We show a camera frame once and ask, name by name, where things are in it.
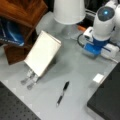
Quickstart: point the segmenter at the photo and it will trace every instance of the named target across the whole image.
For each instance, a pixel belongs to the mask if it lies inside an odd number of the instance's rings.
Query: table
[[[99,84],[93,82],[97,73],[107,76],[115,63],[102,57],[96,59],[83,54],[76,40],[64,39],[60,31],[64,25],[53,20],[53,14],[46,14],[37,26],[37,32],[45,30],[61,40],[62,47],[57,54],[57,63],[39,79],[32,90],[21,85],[28,66],[19,62],[9,66],[3,47],[0,48],[0,80],[42,120],[103,120],[86,106]],[[66,81],[68,90],[60,104],[56,102]]]

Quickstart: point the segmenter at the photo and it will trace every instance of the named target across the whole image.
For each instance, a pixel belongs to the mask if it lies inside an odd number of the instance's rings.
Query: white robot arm
[[[115,10],[115,31],[113,34],[113,42],[120,47],[120,4]]]
[[[109,41],[115,26],[116,7],[116,2],[110,1],[97,11],[93,27],[89,27],[83,34],[89,41],[84,47],[85,50],[94,55],[115,57],[119,48],[110,44]]]

